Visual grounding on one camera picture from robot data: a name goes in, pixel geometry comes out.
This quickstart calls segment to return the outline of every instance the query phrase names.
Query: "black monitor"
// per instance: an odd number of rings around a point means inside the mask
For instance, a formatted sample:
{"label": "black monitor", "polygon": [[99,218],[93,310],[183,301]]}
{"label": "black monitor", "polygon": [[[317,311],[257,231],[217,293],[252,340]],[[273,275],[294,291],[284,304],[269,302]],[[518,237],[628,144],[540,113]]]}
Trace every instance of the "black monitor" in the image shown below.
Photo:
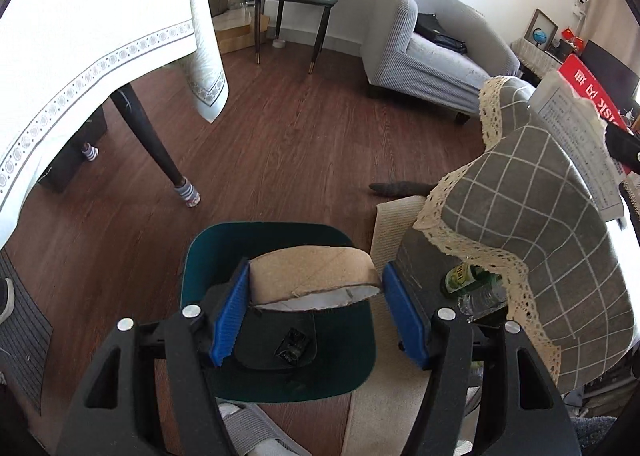
{"label": "black monitor", "polygon": [[640,81],[633,71],[592,41],[587,42],[580,60],[602,84],[620,113],[624,115],[632,109]]}

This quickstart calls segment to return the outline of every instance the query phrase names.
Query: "beige curtain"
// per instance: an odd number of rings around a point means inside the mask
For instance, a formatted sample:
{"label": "beige curtain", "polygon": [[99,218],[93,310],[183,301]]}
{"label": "beige curtain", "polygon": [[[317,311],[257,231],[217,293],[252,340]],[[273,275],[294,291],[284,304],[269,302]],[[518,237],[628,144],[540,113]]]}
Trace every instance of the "beige curtain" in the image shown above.
{"label": "beige curtain", "polygon": [[591,0],[582,29],[591,40],[640,76],[640,25],[625,0]]}

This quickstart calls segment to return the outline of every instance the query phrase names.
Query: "beige mat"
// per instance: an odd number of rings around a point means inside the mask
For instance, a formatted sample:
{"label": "beige mat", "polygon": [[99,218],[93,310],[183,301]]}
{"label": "beige mat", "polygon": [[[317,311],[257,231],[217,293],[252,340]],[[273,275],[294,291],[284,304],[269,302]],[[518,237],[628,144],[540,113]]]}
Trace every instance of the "beige mat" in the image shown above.
{"label": "beige mat", "polygon": [[[402,236],[414,223],[425,198],[412,196],[380,203],[371,243],[379,274],[396,258]],[[398,349],[398,333],[382,295],[370,299],[376,338],[376,363],[369,379],[351,394],[342,456],[396,456],[420,409],[429,372]]]}

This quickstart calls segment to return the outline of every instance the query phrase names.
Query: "blue globe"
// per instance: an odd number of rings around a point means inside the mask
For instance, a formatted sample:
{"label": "blue globe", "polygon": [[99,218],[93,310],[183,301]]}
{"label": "blue globe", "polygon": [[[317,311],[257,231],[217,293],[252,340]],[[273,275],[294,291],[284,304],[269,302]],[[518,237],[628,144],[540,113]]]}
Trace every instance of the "blue globe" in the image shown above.
{"label": "blue globe", "polygon": [[546,42],[547,36],[540,28],[533,30],[533,39],[537,42],[537,44],[544,44]]}

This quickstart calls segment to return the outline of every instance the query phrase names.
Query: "striped mat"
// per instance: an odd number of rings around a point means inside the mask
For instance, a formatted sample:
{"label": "striped mat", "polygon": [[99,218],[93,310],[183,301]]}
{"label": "striped mat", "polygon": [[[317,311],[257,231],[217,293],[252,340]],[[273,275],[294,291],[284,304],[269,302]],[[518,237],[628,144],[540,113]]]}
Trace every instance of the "striped mat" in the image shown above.
{"label": "striped mat", "polygon": [[52,327],[20,282],[4,248],[0,277],[11,279],[15,290],[14,312],[0,324],[0,368],[20,385],[39,413]]}

